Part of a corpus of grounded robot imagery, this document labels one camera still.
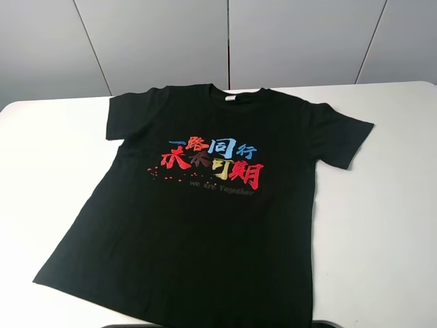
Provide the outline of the black printed t-shirt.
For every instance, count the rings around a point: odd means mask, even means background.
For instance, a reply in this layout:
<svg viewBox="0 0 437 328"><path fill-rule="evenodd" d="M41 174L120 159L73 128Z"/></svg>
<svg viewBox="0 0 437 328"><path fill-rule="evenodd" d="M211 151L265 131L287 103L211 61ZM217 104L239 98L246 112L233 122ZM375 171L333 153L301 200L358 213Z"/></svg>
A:
<svg viewBox="0 0 437 328"><path fill-rule="evenodd" d="M34 282L163 327L310 327L315 167L372 129L270 89L112 97L115 159Z"/></svg>

